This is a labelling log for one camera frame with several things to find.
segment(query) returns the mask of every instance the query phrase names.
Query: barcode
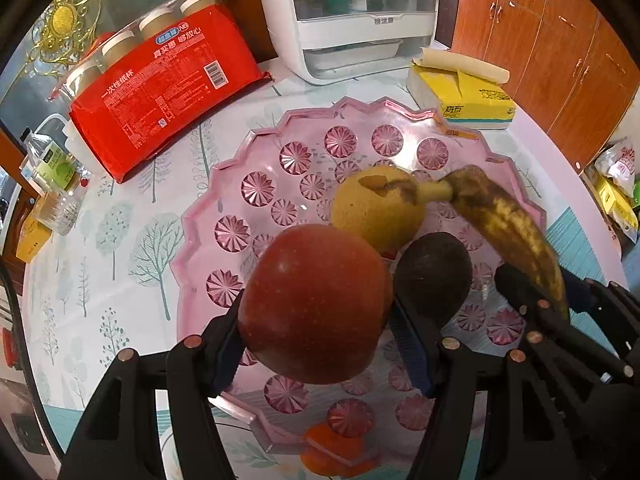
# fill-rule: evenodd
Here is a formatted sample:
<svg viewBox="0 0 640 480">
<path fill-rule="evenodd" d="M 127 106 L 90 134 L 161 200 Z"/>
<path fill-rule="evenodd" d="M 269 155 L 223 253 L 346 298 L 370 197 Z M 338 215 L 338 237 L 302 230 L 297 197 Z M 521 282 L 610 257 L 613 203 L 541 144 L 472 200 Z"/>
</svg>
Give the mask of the barcode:
<svg viewBox="0 0 640 480">
<path fill-rule="evenodd" d="M 215 88 L 216 90 L 221 86 L 226 85 L 229 82 L 228 79 L 226 78 L 225 73 L 222 72 L 222 67 L 220 66 L 220 63 L 218 63 L 217 61 L 209 63 L 208 65 L 205 65 L 204 70 L 209 76 L 209 79 L 211 79 L 213 88 Z"/>
</svg>

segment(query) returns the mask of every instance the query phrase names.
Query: banana stem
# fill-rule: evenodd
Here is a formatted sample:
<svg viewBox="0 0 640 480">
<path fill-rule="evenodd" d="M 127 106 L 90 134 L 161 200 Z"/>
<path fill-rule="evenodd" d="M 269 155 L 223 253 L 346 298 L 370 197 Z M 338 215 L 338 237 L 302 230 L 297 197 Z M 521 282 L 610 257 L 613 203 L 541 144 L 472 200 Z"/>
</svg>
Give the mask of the banana stem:
<svg viewBox="0 0 640 480">
<path fill-rule="evenodd" d="M 453 200 L 453 188 L 446 180 L 438 182 L 422 182 L 418 186 L 418 202 L 451 202 Z"/>
</svg>

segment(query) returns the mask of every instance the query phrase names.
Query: plastic bag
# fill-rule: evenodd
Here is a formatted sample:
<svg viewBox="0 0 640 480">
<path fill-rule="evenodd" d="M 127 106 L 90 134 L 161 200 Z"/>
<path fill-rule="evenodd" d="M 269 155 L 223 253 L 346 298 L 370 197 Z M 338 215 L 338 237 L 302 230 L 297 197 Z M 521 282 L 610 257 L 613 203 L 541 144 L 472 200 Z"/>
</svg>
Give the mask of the plastic bag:
<svg viewBox="0 0 640 480">
<path fill-rule="evenodd" d="M 636 180 L 636 152 L 631 139 L 625 137 L 604 151 L 596 160 L 596 170 L 613 179 L 620 189 L 631 198 L 634 196 Z"/>
</svg>

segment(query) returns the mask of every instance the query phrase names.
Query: pink glass plate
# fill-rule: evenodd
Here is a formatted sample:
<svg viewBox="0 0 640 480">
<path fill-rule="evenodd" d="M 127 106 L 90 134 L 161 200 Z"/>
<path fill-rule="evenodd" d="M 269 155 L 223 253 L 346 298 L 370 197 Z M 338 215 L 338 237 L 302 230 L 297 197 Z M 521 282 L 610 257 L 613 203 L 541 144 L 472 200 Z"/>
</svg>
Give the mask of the pink glass plate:
<svg viewBox="0 0 640 480">
<path fill-rule="evenodd" d="M 186 242 L 171 262 L 180 286 L 178 340 L 201 333 L 212 317 L 227 311 L 279 232 L 300 223 L 328 223 L 339 183 L 379 164 L 421 180 L 475 164 L 544 230 L 545 212 L 526 198 L 511 159 L 492 153 L 480 132 L 452 126 L 437 111 L 414 112 L 389 98 L 364 104 L 348 97 L 331 108 L 290 110 L 275 128 L 249 133 L 233 159 L 213 167 L 208 191 L 182 216 Z M 427 206 L 418 236 L 436 231 L 462 241 L 473 263 L 472 290 L 455 322 L 463 333 L 484 333 L 496 348 L 515 342 L 522 332 L 519 315 L 485 303 L 501 263 L 498 254 L 447 203 Z M 401 254 L 383 255 L 391 270 Z M 223 403 L 249 413 L 258 440 L 274 452 L 300 452 L 305 431 L 329 420 L 340 431 L 367 434 L 363 459 L 376 455 L 381 463 L 408 465 L 431 404 L 411 386 L 394 344 L 385 331 L 362 376 L 329 386 L 291 381 L 247 359 Z"/>
</svg>

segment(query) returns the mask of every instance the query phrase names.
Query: gold decorative frame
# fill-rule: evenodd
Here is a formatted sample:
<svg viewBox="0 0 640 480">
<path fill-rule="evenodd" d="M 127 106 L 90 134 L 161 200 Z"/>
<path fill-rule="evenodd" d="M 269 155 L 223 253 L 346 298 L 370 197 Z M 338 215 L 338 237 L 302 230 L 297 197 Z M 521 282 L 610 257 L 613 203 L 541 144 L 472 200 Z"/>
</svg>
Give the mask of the gold decorative frame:
<svg viewBox="0 0 640 480">
<path fill-rule="evenodd" d="M 31 27 L 33 46 L 9 90 L 29 70 L 62 78 L 94 43 L 101 12 L 101 0 L 53 0 Z"/>
</svg>

